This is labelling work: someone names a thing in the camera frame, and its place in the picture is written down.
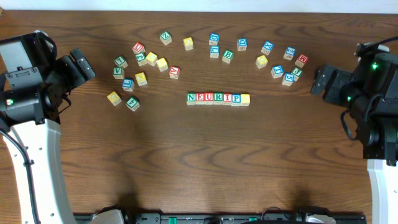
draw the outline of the white wall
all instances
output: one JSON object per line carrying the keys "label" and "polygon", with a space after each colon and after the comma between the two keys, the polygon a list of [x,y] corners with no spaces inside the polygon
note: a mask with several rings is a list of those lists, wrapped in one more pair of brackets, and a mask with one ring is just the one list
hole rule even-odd
{"label": "white wall", "polygon": [[3,9],[398,13],[398,0],[0,0]]}

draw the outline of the wooden cube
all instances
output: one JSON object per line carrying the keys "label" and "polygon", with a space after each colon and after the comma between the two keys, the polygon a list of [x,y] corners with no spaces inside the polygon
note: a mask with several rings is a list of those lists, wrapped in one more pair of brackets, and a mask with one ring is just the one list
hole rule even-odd
{"label": "wooden cube", "polygon": [[205,104],[205,94],[204,93],[196,93],[195,103],[196,105],[204,105]]}
{"label": "wooden cube", "polygon": [[224,93],[223,94],[223,105],[231,105],[232,104],[232,94]]}
{"label": "wooden cube", "polygon": [[136,59],[137,59],[137,62],[138,62],[139,66],[143,66],[143,65],[148,64],[148,61],[147,61],[144,53],[137,54],[136,55]]}
{"label": "wooden cube", "polygon": [[124,69],[123,69],[123,67],[114,67],[113,68],[113,77],[115,79],[123,79],[124,78]]}
{"label": "wooden cube", "polygon": [[269,55],[271,53],[271,50],[274,48],[274,44],[266,41],[266,43],[262,46],[261,52],[265,55]]}
{"label": "wooden cube", "polygon": [[308,57],[305,56],[304,54],[300,54],[298,56],[298,59],[294,63],[295,65],[299,66],[300,68],[303,68],[303,66],[308,62]]}
{"label": "wooden cube", "polygon": [[126,102],[126,105],[132,111],[137,110],[139,107],[138,100],[136,100],[134,97],[130,97],[129,100],[127,100]]}
{"label": "wooden cube", "polygon": [[296,49],[294,49],[293,47],[287,47],[284,59],[291,60],[294,57],[294,53],[296,53]]}
{"label": "wooden cube", "polygon": [[279,78],[284,75],[284,69],[281,65],[274,66],[271,70],[271,75],[273,78]]}
{"label": "wooden cube", "polygon": [[258,68],[264,68],[265,66],[267,66],[267,64],[268,64],[268,60],[265,55],[261,55],[256,60],[256,65]]}
{"label": "wooden cube", "polygon": [[210,57],[218,58],[220,56],[220,47],[219,46],[211,46],[210,47]]}
{"label": "wooden cube", "polygon": [[223,104],[223,93],[214,93],[214,105]]}
{"label": "wooden cube", "polygon": [[250,94],[241,94],[241,106],[250,105]]}
{"label": "wooden cube", "polygon": [[144,72],[136,74],[136,81],[137,81],[137,84],[139,86],[148,84],[147,78],[145,77],[145,73]]}
{"label": "wooden cube", "polygon": [[170,78],[178,79],[180,76],[180,68],[171,66],[169,71]]}
{"label": "wooden cube", "polygon": [[134,44],[134,46],[132,46],[132,51],[135,54],[144,53],[145,47],[140,42],[137,42],[136,44]]}
{"label": "wooden cube", "polygon": [[231,106],[241,106],[241,95],[240,94],[232,94]]}
{"label": "wooden cube", "polygon": [[149,65],[155,66],[156,65],[156,61],[157,61],[157,55],[149,52],[149,54],[147,55],[147,62]]}
{"label": "wooden cube", "polygon": [[238,47],[238,51],[246,50],[248,47],[248,40],[246,40],[246,38],[238,39],[236,46]]}
{"label": "wooden cube", "polygon": [[193,40],[191,37],[184,39],[184,47],[185,50],[192,50],[193,49]]}
{"label": "wooden cube", "polygon": [[284,80],[282,81],[283,85],[291,86],[294,82],[294,75],[290,73],[286,73],[284,76]]}
{"label": "wooden cube", "polygon": [[195,94],[194,93],[187,93],[187,105],[195,105]]}
{"label": "wooden cube", "polygon": [[118,56],[115,60],[114,63],[118,66],[118,67],[123,67],[126,68],[127,67],[127,60],[122,56]]}
{"label": "wooden cube", "polygon": [[223,62],[231,63],[233,57],[234,57],[234,52],[230,50],[225,50],[223,54]]}
{"label": "wooden cube", "polygon": [[302,73],[303,73],[303,71],[301,69],[299,69],[299,68],[294,68],[293,69],[292,74],[294,75],[294,81],[295,82],[300,78]]}
{"label": "wooden cube", "polygon": [[119,95],[113,91],[111,94],[107,96],[108,100],[113,104],[113,106],[118,105],[120,102],[122,102],[122,99],[120,99]]}
{"label": "wooden cube", "polygon": [[218,40],[220,39],[220,35],[211,33],[209,38],[209,45],[218,45]]}
{"label": "wooden cube", "polygon": [[161,58],[158,61],[156,61],[156,64],[161,72],[163,72],[164,70],[169,68],[169,66],[167,65],[166,59],[164,59],[164,58]]}
{"label": "wooden cube", "polygon": [[207,105],[214,104],[214,93],[205,93],[205,104]]}
{"label": "wooden cube", "polygon": [[171,34],[165,31],[163,34],[160,35],[160,41],[162,41],[164,45],[171,43],[172,42]]}
{"label": "wooden cube", "polygon": [[123,80],[122,88],[124,91],[132,91],[134,89],[134,81],[132,78],[125,78]]}

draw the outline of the wooden table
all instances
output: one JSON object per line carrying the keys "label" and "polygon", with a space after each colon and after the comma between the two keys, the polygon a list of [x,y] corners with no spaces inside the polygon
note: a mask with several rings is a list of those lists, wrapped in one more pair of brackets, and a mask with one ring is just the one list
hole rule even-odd
{"label": "wooden table", "polygon": [[[358,42],[397,34],[397,16],[360,14],[51,12],[5,11],[0,38],[40,29],[57,43],[58,55],[79,47],[97,77],[72,91],[61,114],[62,166],[74,212],[95,212],[115,203],[170,212],[262,212],[270,206],[302,205],[363,212],[371,220],[371,186],[362,147],[341,127],[343,108],[310,94],[314,71],[330,63],[354,69]],[[169,31],[165,46],[160,33]],[[221,35],[231,64],[210,58],[208,38]],[[182,39],[195,48],[185,51]],[[248,49],[236,50],[239,37]],[[275,44],[266,68],[255,66],[265,40]],[[165,57],[181,67],[180,79],[156,67],[139,67],[131,47]],[[271,77],[287,46],[308,55],[304,74],[292,86]],[[397,44],[390,45],[392,51]],[[112,76],[123,54],[126,76],[145,72],[136,86],[140,108]],[[106,96],[121,94],[113,106]],[[248,107],[187,106],[187,92],[250,93]],[[20,223],[14,169],[1,143],[0,222]]]}

